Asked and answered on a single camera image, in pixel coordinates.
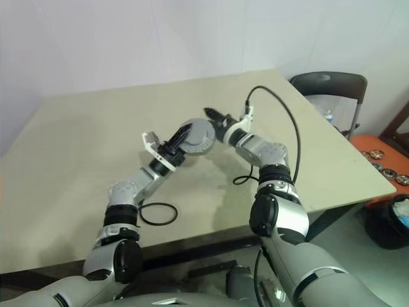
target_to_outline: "floor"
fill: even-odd
[[[361,218],[362,212],[359,209],[357,207],[349,211],[317,236],[313,243],[330,252],[350,273],[358,277],[386,303],[393,307],[408,306],[409,247],[392,251],[379,248],[366,235]],[[136,285],[134,292],[147,293],[153,289],[168,290],[169,287],[176,287],[224,295],[225,271],[191,279],[187,279],[188,272],[230,260],[253,268],[257,251],[257,247],[245,248],[212,258],[148,271],[143,273],[140,279],[143,282]],[[66,274],[66,270],[77,272],[79,268],[78,265],[72,265],[71,268],[67,267],[65,272],[54,270],[50,275]],[[273,285],[277,285],[277,280],[264,260],[260,263],[259,275],[261,279],[269,279]],[[0,289],[0,298],[4,301],[20,293],[18,289]],[[282,307],[291,306],[288,300],[280,304]]]

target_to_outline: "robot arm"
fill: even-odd
[[[214,109],[205,112],[217,139],[233,146],[240,157],[259,168],[249,223],[261,237],[265,256],[293,305],[388,306],[324,249],[305,242],[309,220],[290,177],[286,147],[231,128],[236,123],[230,115],[223,116]]]
[[[135,176],[111,188],[103,227],[86,258],[83,276],[63,278],[38,291],[2,302],[2,306],[95,306],[114,300],[135,280],[143,261],[137,227],[142,202],[175,171],[186,154],[203,155],[209,151],[215,134],[208,121],[193,119],[162,144],[153,132],[144,133],[143,139],[153,159]]]

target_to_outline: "black trash bin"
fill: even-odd
[[[397,195],[382,208],[366,210],[366,232],[381,248],[398,249],[409,246],[409,227],[397,217],[394,210],[394,204],[405,199],[409,200],[409,195]]]

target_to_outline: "orange stool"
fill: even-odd
[[[409,159],[399,153],[393,147],[385,144],[376,136],[370,136],[368,134],[356,135],[352,139],[352,144],[361,152],[370,152],[371,150],[376,149],[383,151],[384,156],[382,159],[371,159],[371,162],[380,163],[382,164],[383,168],[393,169],[398,175],[409,176]],[[409,185],[400,185],[395,179],[391,179],[390,182],[395,186],[396,193],[375,198],[367,204],[367,207],[381,201],[392,200],[393,197],[398,194],[409,194]]]

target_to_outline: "white wall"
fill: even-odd
[[[0,142],[44,96],[278,67],[356,72],[360,132],[409,99],[407,0],[2,0]]]

